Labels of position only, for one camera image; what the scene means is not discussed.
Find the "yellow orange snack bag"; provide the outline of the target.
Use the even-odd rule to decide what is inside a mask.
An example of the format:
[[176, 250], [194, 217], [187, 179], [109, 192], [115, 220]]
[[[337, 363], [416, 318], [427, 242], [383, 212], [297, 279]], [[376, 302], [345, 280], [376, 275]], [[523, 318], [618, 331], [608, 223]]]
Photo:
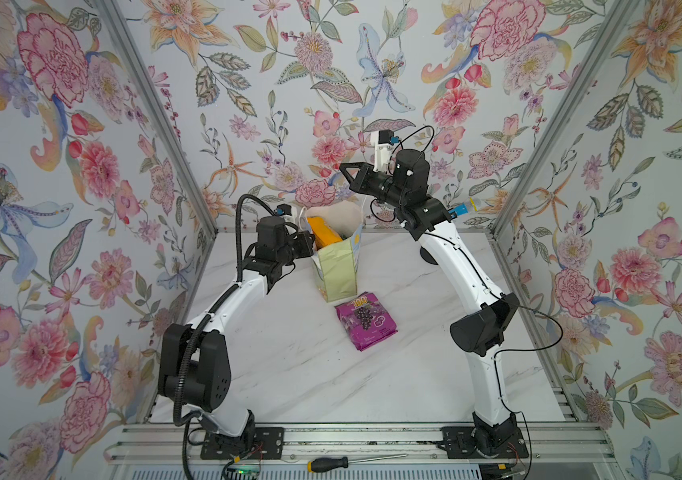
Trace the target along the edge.
[[340, 243], [344, 238], [330, 227], [328, 222], [319, 216], [307, 218], [307, 223], [314, 235], [315, 246], [321, 250], [329, 245]]

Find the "paper bag white green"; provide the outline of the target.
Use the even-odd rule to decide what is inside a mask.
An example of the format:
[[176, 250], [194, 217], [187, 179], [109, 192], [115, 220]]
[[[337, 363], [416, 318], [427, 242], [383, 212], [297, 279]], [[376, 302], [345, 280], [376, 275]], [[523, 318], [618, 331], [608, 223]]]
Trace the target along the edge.
[[327, 303], [339, 302], [357, 295], [357, 271], [361, 234], [364, 226], [361, 208], [354, 202], [342, 201], [329, 206], [311, 207], [304, 214], [307, 218], [319, 216], [344, 240], [317, 250], [311, 257], [315, 282]]

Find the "purple magenta snack bag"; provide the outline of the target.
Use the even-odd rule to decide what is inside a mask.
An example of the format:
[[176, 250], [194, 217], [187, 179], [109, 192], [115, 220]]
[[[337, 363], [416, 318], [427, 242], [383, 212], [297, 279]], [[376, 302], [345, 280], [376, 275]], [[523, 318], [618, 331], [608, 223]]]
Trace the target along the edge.
[[351, 343], [360, 352], [381, 343], [398, 332], [388, 310], [371, 292], [335, 306], [338, 320]]

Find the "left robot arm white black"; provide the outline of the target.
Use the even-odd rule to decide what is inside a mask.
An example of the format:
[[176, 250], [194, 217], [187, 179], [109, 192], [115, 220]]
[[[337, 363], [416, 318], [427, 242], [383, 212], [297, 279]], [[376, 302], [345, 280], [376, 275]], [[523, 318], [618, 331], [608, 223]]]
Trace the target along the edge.
[[181, 464], [192, 478], [190, 436], [194, 424], [204, 440], [227, 455], [233, 465], [260, 450], [254, 413], [230, 395], [231, 365], [225, 330], [263, 300], [284, 277], [284, 270], [313, 254], [314, 236], [302, 229], [288, 204], [268, 206], [263, 199], [242, 195], [235, 206], [240, 218], [246, 203], [266, 210], [256, 226], [257, 239], [242, 244], [235, 229], [235, 278], [202, 313], [186, 324], [173, 324], [161, 339], [157, 391], [172, 402], [172, 422], [182, 428]]

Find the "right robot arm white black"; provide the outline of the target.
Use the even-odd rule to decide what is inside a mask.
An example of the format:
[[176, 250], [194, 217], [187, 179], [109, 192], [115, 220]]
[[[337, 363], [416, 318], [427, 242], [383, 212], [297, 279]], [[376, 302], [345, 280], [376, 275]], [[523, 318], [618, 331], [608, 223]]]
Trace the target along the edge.
[[461, 301], [465, 314], [449, 328], [465, 353], [475, 406], [468, 426], [444, 427], [437, 443], [451, 459], [532, 460], [530, 427], [523, 412], [513, 410], [502, 378], [505, 331], [522, 303], [505, 293], [465, 245], [454, 223], [459, 213], [428, 192], [430, 165], [423, 153], [406, 149], [392, 172], [365, 162], [340, 166], [352, 192], [394, 210], [394, 218], [440, 267]]

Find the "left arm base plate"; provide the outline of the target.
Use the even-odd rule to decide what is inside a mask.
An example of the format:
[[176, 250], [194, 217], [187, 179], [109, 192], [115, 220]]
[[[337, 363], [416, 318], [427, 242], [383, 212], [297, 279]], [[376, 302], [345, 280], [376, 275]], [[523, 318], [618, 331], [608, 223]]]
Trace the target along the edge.
[[239, 437], [207, 433], [201, 447], [202, 460], [232, 460], [251, 453], [255, 460], [280, 460], [284, 447], [282, 427], [254, 427]]

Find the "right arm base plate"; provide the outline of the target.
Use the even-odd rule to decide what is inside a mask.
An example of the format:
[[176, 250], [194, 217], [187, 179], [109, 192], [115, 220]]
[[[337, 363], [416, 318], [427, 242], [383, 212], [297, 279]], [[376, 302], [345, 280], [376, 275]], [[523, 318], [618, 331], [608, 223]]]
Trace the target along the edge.
[[449, 459], [528, 459], [527, 440], [519, 428], [500, 435], [488, 433], [473, 426], [446, 426], [441, 429], [442, 439], [437, 447]]

